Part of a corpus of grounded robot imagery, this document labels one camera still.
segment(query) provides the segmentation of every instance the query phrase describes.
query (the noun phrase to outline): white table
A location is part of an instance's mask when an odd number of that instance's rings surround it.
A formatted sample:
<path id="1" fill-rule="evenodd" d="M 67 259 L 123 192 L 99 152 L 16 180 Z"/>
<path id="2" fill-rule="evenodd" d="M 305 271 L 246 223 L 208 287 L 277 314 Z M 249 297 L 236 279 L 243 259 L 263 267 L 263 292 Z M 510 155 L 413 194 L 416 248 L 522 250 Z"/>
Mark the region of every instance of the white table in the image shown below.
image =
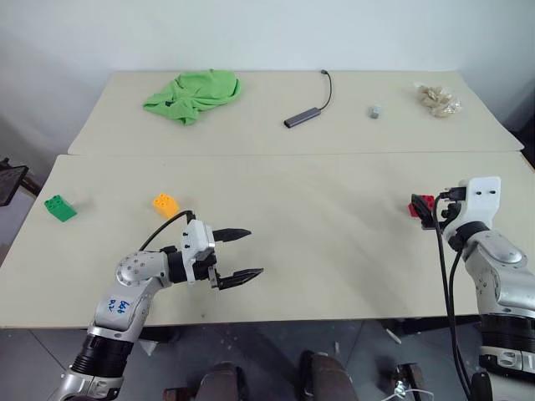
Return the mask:
<path id="1" fill-rule="evenodd" d="M 224 276 L 265 272 L 223 292 L 207 282 L 166 289 L 149 325 L 442 316 L 436 237 L 407 204 L 413 192 L 436 194 L 479 175 L 502 177 L 496 228 L 533 260 L 535 180 L 517 152 L 59 156 L 0 268 L 0 327 L 86 326 L 118 260 L 163 222 L 150 205 L 161 191 L 214 229 L 252 230 L 218 244 Z M 56 194 L 79 214 L 52 217 L 43 201 Z M 150 248 L 178 243 L 183 224 Z M 476 312 L 463 268 L 455 297 L 459 314 Z"/>
<path id="2" fill-rule="evenodd" d="M 110 77 L 71 155 L 318 155 L 383 152 L 507 151 L 522 145 L 491 115 L 457 72 L 333 71 L 331 105 L 287 129 L 283 121 L 326 100 L 319 72 L 237 73 L 242 94 L 183 125 L 142 109 L 174 77 L 116 73 Z M 414 83 L 442 85 L 463 111 L 437 119 L 416 99 Z M 370 106 L 383 107 L 378 119 Z"/>

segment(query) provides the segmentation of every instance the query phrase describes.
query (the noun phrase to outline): green toy block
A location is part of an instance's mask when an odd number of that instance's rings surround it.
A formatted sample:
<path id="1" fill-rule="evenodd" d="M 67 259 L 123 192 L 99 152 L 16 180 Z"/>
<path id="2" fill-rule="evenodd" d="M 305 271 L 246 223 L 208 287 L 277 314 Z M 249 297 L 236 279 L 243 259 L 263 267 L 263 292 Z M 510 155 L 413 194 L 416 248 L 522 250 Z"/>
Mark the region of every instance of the green toy block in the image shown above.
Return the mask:
<path id="1" fill-rule="evenodd" d="M 67 221 L 72 216 L 76 215 L 74 208 L 59 195 L 46 200 L 44 205 L 46 206 L 47 211 L 56 216 L 60 221 Z"/>

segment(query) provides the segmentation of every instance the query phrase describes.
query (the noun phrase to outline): orange lego brick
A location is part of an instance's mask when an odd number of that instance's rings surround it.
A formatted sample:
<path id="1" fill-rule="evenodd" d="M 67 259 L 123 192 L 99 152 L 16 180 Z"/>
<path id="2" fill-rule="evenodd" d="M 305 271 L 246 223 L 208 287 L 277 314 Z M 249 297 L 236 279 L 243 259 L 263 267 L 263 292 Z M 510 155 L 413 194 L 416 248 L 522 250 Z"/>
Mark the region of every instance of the orange lego brick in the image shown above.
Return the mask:
<path id="1" fill-rule="evenodd" d="M 167 220 L 173 217 L 180 210 L 180 207 L 173 197 L 164 193 L 159 194 L 152 201 L 152 205 L 154 206 L 155 210 Z"/>

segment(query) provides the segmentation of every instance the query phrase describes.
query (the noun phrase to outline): green cloth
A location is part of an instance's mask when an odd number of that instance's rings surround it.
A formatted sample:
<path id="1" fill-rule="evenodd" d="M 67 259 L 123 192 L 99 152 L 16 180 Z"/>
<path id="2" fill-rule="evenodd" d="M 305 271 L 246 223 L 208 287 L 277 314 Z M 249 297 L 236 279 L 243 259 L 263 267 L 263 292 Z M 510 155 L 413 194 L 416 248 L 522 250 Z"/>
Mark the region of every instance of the green cloth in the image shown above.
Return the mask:
<path id="1" fill-rule="evenodd" d="M 150 96 L 143 109 L 189 125 L 199 118 L 200 111 L 233 101 L 240 90 L 240 81 L 232 71 L 183 73 Z"/>

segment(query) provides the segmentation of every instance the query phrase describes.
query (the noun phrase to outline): red lego brick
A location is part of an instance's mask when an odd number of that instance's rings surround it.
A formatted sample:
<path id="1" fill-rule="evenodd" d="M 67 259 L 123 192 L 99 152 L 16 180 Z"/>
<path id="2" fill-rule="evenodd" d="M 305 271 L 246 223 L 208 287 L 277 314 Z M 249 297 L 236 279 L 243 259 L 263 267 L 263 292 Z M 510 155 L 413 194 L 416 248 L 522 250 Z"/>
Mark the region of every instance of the red lego brick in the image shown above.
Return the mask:
<path id="1" fill-rule="evenodd" d="M 421 197 L 424 199 L 425 203 L 427 203 L 427 206 L 433 210 L 433 207 L 435 206 L 435 197 L 433 195 L 421 195 Z M 412 203 L 409 204 L 409 213 L 413 217 L 418 217 Z"/>

